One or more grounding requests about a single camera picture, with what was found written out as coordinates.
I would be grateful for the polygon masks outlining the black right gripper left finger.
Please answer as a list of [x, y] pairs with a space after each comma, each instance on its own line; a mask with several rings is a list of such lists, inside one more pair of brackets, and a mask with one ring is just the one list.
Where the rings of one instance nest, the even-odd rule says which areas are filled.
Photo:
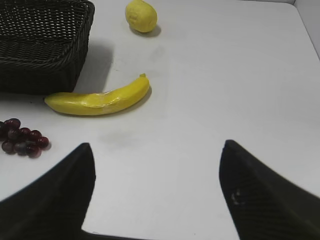
[[2, 240], [80, 240], [96, 181], [89, 143], [0, 202]]

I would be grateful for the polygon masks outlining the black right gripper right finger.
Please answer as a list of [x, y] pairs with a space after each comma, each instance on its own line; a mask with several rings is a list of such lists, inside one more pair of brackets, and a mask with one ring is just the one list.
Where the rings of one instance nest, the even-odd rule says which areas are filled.
[[226, 140], [219, 183], [241, 240], [318, 240], [320, 199]]

